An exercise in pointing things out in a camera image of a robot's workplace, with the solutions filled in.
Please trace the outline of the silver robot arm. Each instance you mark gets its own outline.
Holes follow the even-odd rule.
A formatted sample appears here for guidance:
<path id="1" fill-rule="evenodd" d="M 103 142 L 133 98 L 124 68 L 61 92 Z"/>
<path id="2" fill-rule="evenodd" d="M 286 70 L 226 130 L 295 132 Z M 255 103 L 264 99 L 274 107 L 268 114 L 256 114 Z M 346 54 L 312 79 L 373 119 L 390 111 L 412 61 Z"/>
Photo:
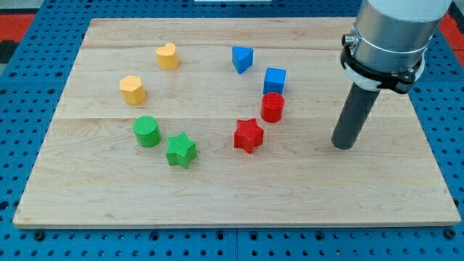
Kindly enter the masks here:
<path id="1" fill-rule="evenodd" d="M 425 69 L 425 52 L 450 0 L 363 0 L 341 38 L 341 66 L 366 91 L 406 94 Z"/>

